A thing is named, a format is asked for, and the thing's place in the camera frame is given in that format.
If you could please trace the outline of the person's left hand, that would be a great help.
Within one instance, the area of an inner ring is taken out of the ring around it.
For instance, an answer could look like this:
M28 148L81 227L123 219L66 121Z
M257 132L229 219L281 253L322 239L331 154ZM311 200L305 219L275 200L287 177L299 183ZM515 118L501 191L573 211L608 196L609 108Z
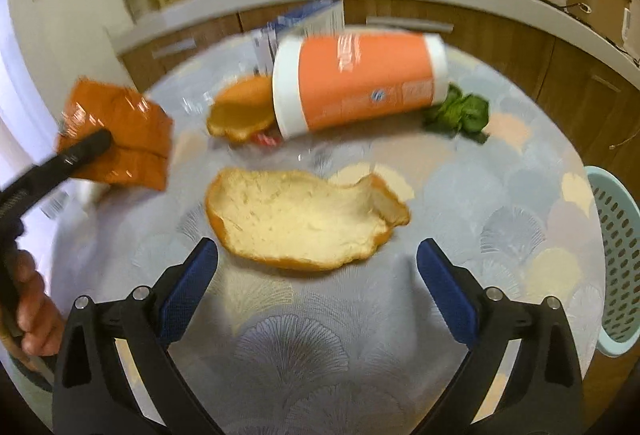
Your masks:
M1 325L1 343L14 358L26 363L28 356L49 357L60 350L65 320L46 293L35 259L27 251L17 251L10 273L18 296L15 319L24 332L21 342Z

